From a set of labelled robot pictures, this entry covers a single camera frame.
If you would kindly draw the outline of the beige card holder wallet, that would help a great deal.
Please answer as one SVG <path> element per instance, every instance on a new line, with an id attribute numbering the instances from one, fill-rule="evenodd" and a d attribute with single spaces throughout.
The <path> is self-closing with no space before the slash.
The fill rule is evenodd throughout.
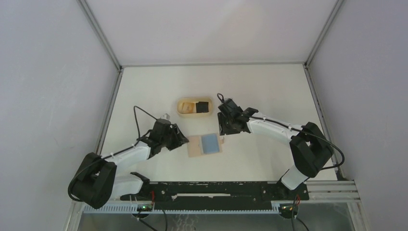
<path id="1" fill-rule="evenodd" d="M 224 137 L 218 133 L 190 136 L 187 139 L 189 140 L 187 151 L 190 158 L 222 152 Z"/>

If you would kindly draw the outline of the gold VIP card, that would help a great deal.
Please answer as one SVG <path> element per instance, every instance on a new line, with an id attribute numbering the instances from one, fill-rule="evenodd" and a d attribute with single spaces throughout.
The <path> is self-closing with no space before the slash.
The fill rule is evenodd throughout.
<path id="1" fill-rule="evenodd" d="M 183 102 L 181 104 L 181 114 L 195 114 L 196 113 L 196 103 L 193 102 Z"/>

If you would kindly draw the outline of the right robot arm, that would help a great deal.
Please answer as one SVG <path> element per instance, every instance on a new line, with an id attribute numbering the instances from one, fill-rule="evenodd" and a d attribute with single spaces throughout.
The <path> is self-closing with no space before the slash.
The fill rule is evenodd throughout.
<path id="1" fill-rule="evenodd" d="M 251 107 L 243 110 L 233 99 L 224 99 L 221 94 L 218 94 L 218 99 L 220 105 L 217 116 L 221 135 L 263 135 L 289 146 L 293 166 L 278 181 L 278 194 L 283 200 L 291 200 L 302 183 L 325 170 L 335 146 L 315 123 L 293 125 L 269 118 Z"/>

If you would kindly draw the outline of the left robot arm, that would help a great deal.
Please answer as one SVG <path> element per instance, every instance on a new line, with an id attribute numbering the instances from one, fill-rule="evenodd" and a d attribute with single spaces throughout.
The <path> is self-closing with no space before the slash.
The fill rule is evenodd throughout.
<path id="1" fill-rule="evenodd" d="M 67 187 L 68 196 L 94 209 L 109 200 L 132 194 L 138 200 L 150 196 L 150 187 L 143 183 L 139 173 L 127 173 L 137 162 L 153 158 L 163 148 L 169 151 L 189 143 L 177 124 L 157 119 L 153 128 L 136 139 L 135 144 L 107 156 L 87 154 Z"/>

